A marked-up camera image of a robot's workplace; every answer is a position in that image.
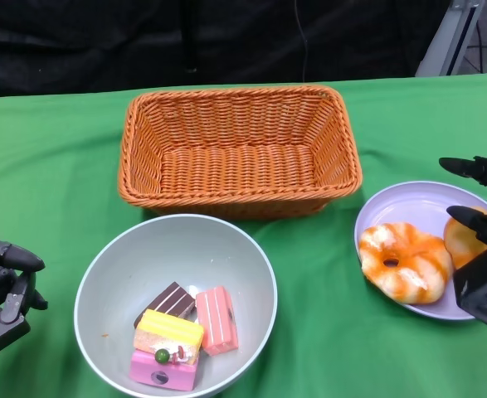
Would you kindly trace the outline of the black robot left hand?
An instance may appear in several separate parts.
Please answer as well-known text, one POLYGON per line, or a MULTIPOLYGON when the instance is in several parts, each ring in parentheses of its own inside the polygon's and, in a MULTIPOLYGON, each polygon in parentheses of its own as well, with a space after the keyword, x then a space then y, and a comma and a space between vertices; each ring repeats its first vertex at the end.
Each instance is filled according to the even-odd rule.
POLYGON ((0 351, 30 332, 29 310, 46 310, 36 290, 37 272, 45 263, 18 245, 0 240, 0 351))

